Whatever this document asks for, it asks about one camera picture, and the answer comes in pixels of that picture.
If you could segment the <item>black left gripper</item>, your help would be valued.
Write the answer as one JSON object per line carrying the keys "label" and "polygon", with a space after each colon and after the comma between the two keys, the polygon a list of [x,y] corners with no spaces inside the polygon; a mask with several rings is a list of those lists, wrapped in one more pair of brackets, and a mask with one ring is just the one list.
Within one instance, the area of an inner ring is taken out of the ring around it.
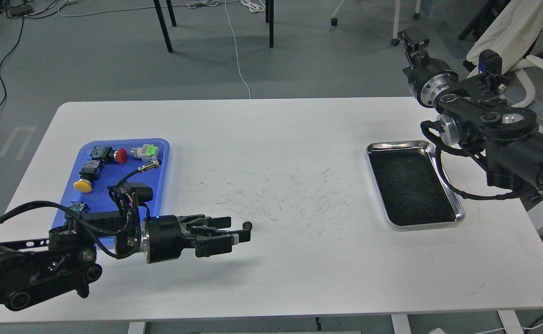
{"label": "black left gripper", "polygon": [[[251,239],[251,230],[225,232],[231,227],[231,217],[213,218],[204,214],[189,216],[155,216],[142,222],[141,251],[146,263],[153,264],[180,258],[184,249],[195,249],[195,256],[210,257],[232,252],[235,245]],[[188,232],[220,232],[220,235],[197,236]]]}

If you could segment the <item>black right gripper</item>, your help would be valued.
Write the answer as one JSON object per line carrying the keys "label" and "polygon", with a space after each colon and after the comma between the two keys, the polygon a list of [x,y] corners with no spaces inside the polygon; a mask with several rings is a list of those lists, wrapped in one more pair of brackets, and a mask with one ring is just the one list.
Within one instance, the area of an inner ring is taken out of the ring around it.
{"label": "black right gripper", "polygon": [[409,91],[422,107],[433,108],[437,95],[458,82],[458,74],[446,63],[430,64],[431,58],[426,50],[429,37],[422,28],[407,28],[398,32],[397,36],[409,63],[402,70]]}

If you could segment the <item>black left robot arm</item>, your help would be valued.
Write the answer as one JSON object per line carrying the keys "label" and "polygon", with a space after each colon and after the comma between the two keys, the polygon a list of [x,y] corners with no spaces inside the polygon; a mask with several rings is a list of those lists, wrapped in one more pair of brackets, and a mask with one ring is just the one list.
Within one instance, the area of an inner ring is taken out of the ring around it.
{"label": "black left robot arm", "polygon": [[184,249],[197,257],[226,254],[251,239],[253,225],[246,221],[231,231],[231,218],[204,214],[151,216],[147,207],[153,190],[132,176],[159,168],[158,160],[131,171],[108,194],[116,211],[87,212],[83,205],[65,207],[51,201],[31,201],[0,216],[0,224],[19,214],[40,208],[56,208],[65,214],[65,224],[39,239],[0,242],[0,304],[21,311],[72,290],[89,296],[89,285],[102,275],[96,262],[97,250],[115,259],[138,252],[148,264],[177,259]]}

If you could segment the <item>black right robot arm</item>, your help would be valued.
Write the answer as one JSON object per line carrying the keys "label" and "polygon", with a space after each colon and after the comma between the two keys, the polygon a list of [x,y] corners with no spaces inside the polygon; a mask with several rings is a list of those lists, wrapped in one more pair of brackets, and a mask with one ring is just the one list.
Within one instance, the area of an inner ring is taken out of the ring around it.
{"label": "black right robot arm", "polygon": [[428,54],[424,31],[403,30],[398,37],[409,62],[403,73],[411,93],[421,106],[438,112],[435,122],[420,125],[436,146],[438,174],[443,175],[441,152],[447,152],[470,157],[485,171],[488,186],[508,190],[488,199],[543,194],[543,134],[537,114],[503,102],[508,81],[501,56],[482,51],[478,74],[459,80],[447,63]]}

